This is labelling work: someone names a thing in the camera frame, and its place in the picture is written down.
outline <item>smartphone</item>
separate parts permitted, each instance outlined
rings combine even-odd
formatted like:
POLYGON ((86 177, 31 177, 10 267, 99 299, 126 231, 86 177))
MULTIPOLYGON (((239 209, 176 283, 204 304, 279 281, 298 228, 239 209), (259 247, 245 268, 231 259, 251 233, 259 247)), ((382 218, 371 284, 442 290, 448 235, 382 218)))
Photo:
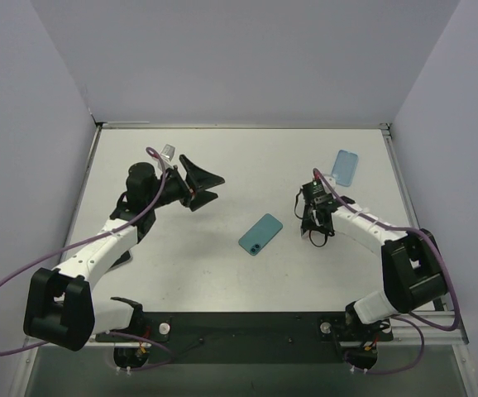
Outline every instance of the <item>smartphone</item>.
POLYGON ((341 186, 351 186, 355 175, 358 155, 350 151, 339 151, 335 165, 332 167, 331 176, 341 186))
POLYGON ((282 228, 283 224, 267 213, 239 239, 239 245, 250 255, 255 256, 282 228))

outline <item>white table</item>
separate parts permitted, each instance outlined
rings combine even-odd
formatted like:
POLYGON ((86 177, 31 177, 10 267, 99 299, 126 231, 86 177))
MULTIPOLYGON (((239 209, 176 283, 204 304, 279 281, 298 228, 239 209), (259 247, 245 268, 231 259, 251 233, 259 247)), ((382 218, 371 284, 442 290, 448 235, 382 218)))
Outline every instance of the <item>white table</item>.
MULTIPOLYGON (((340 149, 359 155, 340 194, 388 222, 407 225, 380 130, 105 129, 101 132, 71 241, 92 236, 114 209, 129 167, 154 161, 146 146, 176 147, 221 175, 219 199, 191 213, 179 203, 156 210, 156 223, 133 260, 107 273, 94 299, 122 296, 145 311, 340 311, 382 286, 379 258, 343 235, 316 248, 301 238, 294 196, 329 173, 340 149), (265 213, 283 230, 257 256, 237 240, 265 213)), ((432 304, 422 307, 433 310, 432 304)))

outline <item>small robot arm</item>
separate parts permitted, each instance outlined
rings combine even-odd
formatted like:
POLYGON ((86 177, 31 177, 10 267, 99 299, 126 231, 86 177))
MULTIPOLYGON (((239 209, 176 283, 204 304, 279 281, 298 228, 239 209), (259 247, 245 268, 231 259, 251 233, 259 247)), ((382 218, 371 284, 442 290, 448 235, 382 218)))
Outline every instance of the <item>small robot arm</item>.
POLYGON ((78 351, 94 334, 126 328, 134 332, 142 326, 141 304, 124 298, 96 302, 92 290, 112 265, 147 235, 156 220, 155 209, 180 201, 196 211, 218 197, 208 189, 224 184, 222 177, 197 167, 185 155, 179 160, 186 171, 185 180, 176 166, 162 162, 167 166, 161 193, 162 181, 154 166, 134 164, 129 169, 127 191, 99 233, 105 237, 89 243, 53 270, 39 269, 31 277, 26 335, 78 351), (154 199, 155 204, 142 216, 154 199), (132 224, 122 228, 128 222, 132 224))
MULTIPOLYGON (((321 232, 328 237, 340 232, 382 260, 383 289, 374 291, 346 307, 346 323, 358 332, 398 313, 408 313, 447 293, 447 283, 437 259, 424 240, 413 233, 387 230, 392 226, 363 210, 354 200, 342 197, 342 205, 328 194, 320 179, 302 186, 304 215, 302 235, 321 232)), ((433 235, 421 232, 435 245, 433 235)))

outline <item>purple cable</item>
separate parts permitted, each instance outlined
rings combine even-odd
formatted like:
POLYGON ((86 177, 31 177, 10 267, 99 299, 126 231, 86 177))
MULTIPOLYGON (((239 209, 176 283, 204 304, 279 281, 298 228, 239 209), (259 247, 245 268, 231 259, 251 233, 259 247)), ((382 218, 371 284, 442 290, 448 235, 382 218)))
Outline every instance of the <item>purple cable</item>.
MULTIPOLYGON (((423 358, 423 354, 424 354, 424 335, 423 335, 423 331, 421 331, 421 328, 419 328, 417 325, 412 323, 410 320, 407 320, 406 318, 392 317, 392 319, 393 320, 399 320, 399 321, 402 321, 404 323, 408 323, 412 327, 414 327, 415 330, 418 332, 419 337, 421 338, 421 348, 419 349, 418 356, 415 357, 415 360, 413 360, 407 366, 401 366, 400 368, 396 368, 394 370, 378 370, 378 371, 369 370, 369 371, 364 371, 363 369, 358 368, 358 367, 355 366, 356 370, 359 370, 360 372, 365 372, 367 375, 394 375, 394 374, 399 374, 400 372, 411 370, 412 368, 414 368, 421 361, 421 359, 423 358)), ((349 353, 349 351, 346 351, 346 353, 344 354, 344 361, 347 362, 348 364, 351 364, 347 360, 348 353, 349 353)))
POLYGON ((156 368, 158 366, 165 366, 166 364, 169 364, 173 361, 174 353, 168 347, 162 345, 161 343, 151 341, 150 339, 147 339, 145 337, 137 337, 135 335, 130 335, 128 333, 121 333, 121 332, 111 331, 108 334, 113 335, 115 337, 125 337, 127 339, 133 339, 133 340, 138 341, 138 342, 150 343, 152 346, 156 346, 159 349, 163 350, 164 352, 166 352, 167 354, 170 355, 170 358, 168 360, 161 361, 161 362, 156 362, 156 363, 153 363, 153 364, 149 364, 148 366, 143 366, 143 367, 140 367, 140 368, 131 368, 131 372, 152 370, 153 368, 156 368))
MULTIPOLYGON (((356 213, 356 210, 352 207, 350 207, 344 200, 342 200, 342 197, 335 192, 335 189, 332 188, 332 186, 326 181, 326 179, 323 177, 322 173, 318 169, 313 169, 313 175, 315 178, 319 178, 323 184, 327 186, 333 197, 340 203, 342 204, 345 208, 347 208, 349 211, 352 213, 356 213)), ((374 222, 378 226, 382 227, 385 230, 392 231, 392 232, 410 232, 413 234, 417 234, 420 236, 424 242, 427 243, 428 247, 430 248, 430 251, 432 254, 436 257, 437 262, 439 263, 442 273, 443 273, 443 278, 445 279, 445 283, 447 284, 448 292, 451 295, 451 300, 452 300, 452 305, 454 306, 454 321, 452 322, 452 325, 446 326, 446 325, 441 325, 441 324, 436 324, 431 321, 428 321, 426 318, 422 318, 421 316, 418 316, 414 312, 410 312, 410 316, 413 318, 416 318, 419 320, 421 323, 427 324, 430 327, 434 327, 437 329, 440 329, 442 331, 454 331, 457 329, 460 325, 461 321, 461 316, 460 316, 460 304, 458 303, 457 296, 456 296, 456 291, 454 290, 454 285, 452 284, 451 276, 448 272, 448 268, 445 265, 445 261, 443 260, 441 254, 439 253, 439 250, 435 246, 435 244, 428 238, 428 236, 421 232, 419 229, 415 227, 397 227, 397 226, 390 226, 386 225, 385 223, 376 221, 374 218, 369 217, 365 213, 359 213, 359 217, 363 217, 365 220, 374 222)))
MULTIPOLYGON (((148 155, 150 155, 151 157, 155 157, 160 162, 162 170, 166 170, 164 161, 162 160, 162 158, 160 157, 160 155, 158 154, 157 151, 155 151, 151 147, 147 147, 146 152, 147 152, 148 155)), ((0 288, 3 285, 5 285, 9 280, 12 280, 13 278, 17 277, 21 273, 25 272, 26 270, 32 268, 35 265, 40 264, 41 262, 44 262, 44 261, 46 261, 46 260, 48 260, 48 259, 50 259, 54 256, 60 255, 63 252, 67 252, 69 250, 72 250, 72 249, 74 249, 78 246, 84 246, 85 244, 89 244, 90 242, 95 242, 95 241, 97 241, 101 238, 111 236, 111 233, 118 233, 121 230, 131 226, 135 222, 138 222, 138 220, 141 217, 143 217, 146 213, 148 213, 155 206, 156 202, 158 201, 158 198, 162 194, 162 191, 164 190, 164 187, 165 187, 165 176, 166 176, 166 173, 164 171, 164 172, 162 172, 162 177, 161 177, 161 181, 160 181, 160 187, 158 188, 158 192, 156 192, 156 196, 153 198, 151 203, 141 213, 139 213, 136 217, 134 217, 134 219, 132 219, 130 222, 127 222, 127 223, 121 225, 120 227, 112 229, 109 232, 98 234, 97 236, 93 236, 93 237, 87 238, 85 240, 82 240, 81 242, 75 242, 74 244, 70 244, 69 246, 64 246, 63 248, 60 248, 57 251, 53 251, 50 254, 46 254, 44 256, 41 256, 39 259, 36 259, 33 262, 30 262, 27 265, 24 265, 20 269, 17 269, 15 271, 13 271, 10 275, 7 275, 2 280, 0 280, 0 288)), ((22 353, 22 352, 25 352, 27 350, 35 349, 36 347, 45 345, 46 343, 48 343, 48 342, 38 342, 38 343, 34 343, 32 345, 29 345, 29 346, 20 347, 18 349, 13 349, 13 350, 7 350, 5 352, 0 352, 0 357, 10 356, 11 354, 16 354, 16 353, 22 353)))

